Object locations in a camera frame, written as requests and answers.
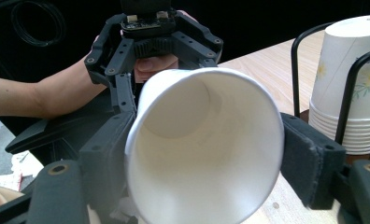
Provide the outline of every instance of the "wooden table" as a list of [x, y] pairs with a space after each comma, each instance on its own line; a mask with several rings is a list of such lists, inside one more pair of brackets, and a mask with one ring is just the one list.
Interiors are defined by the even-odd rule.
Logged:
[[[298, 48], [300, 111], [308, 109], [320, 58], [324, 32], [305, 38]], [[263, 84], [280, 112], [293, 115], [291, 47], [293, 40], [221, 63]], [[250, 223], [337, 223], [339, 203], [332, 210], [305, 208], [287, 180], [280, 174], [273, 191], [261, 208], [248, 218]]]

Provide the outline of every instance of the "paper cup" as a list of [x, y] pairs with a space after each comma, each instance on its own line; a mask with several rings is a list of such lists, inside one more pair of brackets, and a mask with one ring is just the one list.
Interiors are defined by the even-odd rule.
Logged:
[[[370, 51], [370, 16], [336, 22], [325, 29], [320, 62], [311, 96], [324, 114], [338, 118], [349, 69]], [[370, 119], [370, 62], [361, 68], [349, 119]]]
[[[339, 21], [325, 29], [309, 119], [311, 126], [330, 138], [336, 134], [349, 69], [369, 51], [370, 16]], [[370, 146], [365, 137], [370, 139], [370, 62], [359, 72], [342, 145], [348, 153], [364, 153]]]
[[158, 223], [240, 223], [274, 187], [284, 132], [272, 97], [224, 68], [167, 70], [144, 86], [126, 144], [128, 189]]

